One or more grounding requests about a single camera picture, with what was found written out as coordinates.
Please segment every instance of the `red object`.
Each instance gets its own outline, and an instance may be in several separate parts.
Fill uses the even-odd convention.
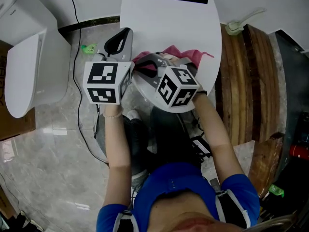
[[[290,156],[309,160],[309,149],[304,146],[292,145],[290,147]]]
[[[185,58],[185,57],[187,57],[195,64],[195,66],[197,68],[198,68],[199,63],[201,62],[202,56],[204,54],[206,54],[207,56],[209,56],[211,58],[214,58],[213,55],[210,55],[207,52],[200,52],[198,50],[188,50],[188,51],[185,51],[185,52],[180,52],[177,49],[177,47],[174,46],[174,45],[171,45],[170,47],[168,47],[167,49],[162,51],[162,53],[168,53],[168,54],[171,54],[171,55],[173,55],[175,57],[178,57],[178,58]],[[150,52],[141,52],[132,61],[134,63],[136,63],[137,60],[139,60],[141,57],[143,57],[143,56],[145,56],[147,54],[150,54]],[[153,64],[148,64],[148,65],[142,66],[141,68],[147,68],[149,70],[156,71],[156,68],[154,67]]]

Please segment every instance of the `sneaker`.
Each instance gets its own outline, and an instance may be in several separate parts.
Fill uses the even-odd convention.
[[[34,220],[31,219],[30,223],[33,224],[37,228],[37,230],[41,232],[44,231],[43,228],[39,224],[37,224]]]
[[[132,186],[133,189],[135,189],[136,192],[138,192],[140,190],[144,181],[147,179],[148,175],[149,175],[149,173],[145,169],[144,171],[132,176],[131,186]]]
[[[18,214],[17,218],[10,224],[13,231],[20,231],[26,222],[26,217],[23,214]]]
[[[41,230],[38,230],[38,228],[31,222],[28,223],[25,227],[23,227],[21,231],[22,232],[42,232]]]
[[[126,117],[127,117],[129,120],[133,120],[133,119],[139,119],[139,120],[141,120],[141,117],[140,117],[139,113],[138,113],[136,110],[130,110],[130,111],[128,111]]]
[[[27,217],[27,215],[26,215],[26,213],[24,211],[20,210],[20,215],[24,216],[26,218],[26,220],[28,222],[30,222],[30,219]]]

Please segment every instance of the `green object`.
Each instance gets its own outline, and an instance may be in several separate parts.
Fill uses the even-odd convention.
[[[272,184],[269,189],[269,192],[271,192],[272,194],[276,195],[276,196],[282,196],[284,197],[284,190],[277,187],[276,185]]]
[[[89,46],[86,46],[83,44],[81,48],[82,48],[83,53],[92,55],[95,53],[94,50],[96,46],[97,44],[90,44]]]

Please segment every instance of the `marble floor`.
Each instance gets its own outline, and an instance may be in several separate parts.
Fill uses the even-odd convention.
[[[119,24],[108,24],[82,30],[82,44],[96,43]],[[78,32],[65,36],[72,44],[69,86],[65,97],[53,104],[35,108],[36,130],[0,142],[0,184],[16,210],[23,210],[48,231],[94,232],[102,206],[109,170],[87,150],[77,127],[79,91],[72,79],[72,63],[78,47]],[[92,56],[79,53],[76,78],[82,83],[83,68]],[[215,102],[215,91],[210,94]],[[137,109],[148,123],[151,104],[131,84],[123,99],[126,113]],[[93,138],[96,107],[83,99],[80,109],[81,128],[98,157],[105,158]],[[192,116],[183,114],[190,134],[200,133],[192,128]],[[235,147],[246,174],[249,172],[254,142]],[[207,179],[216,177],[212,158],[202,165]]]

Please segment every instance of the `backpack strap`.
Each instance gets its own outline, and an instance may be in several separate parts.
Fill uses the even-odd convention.
[[[137,221],[130,211],[119,213],[112,232],[139,232]]]
[[[247,210],[241,206],[231,190],[217,193],[216,207],[221,222],[232,223],[244,229],[251,226]]]

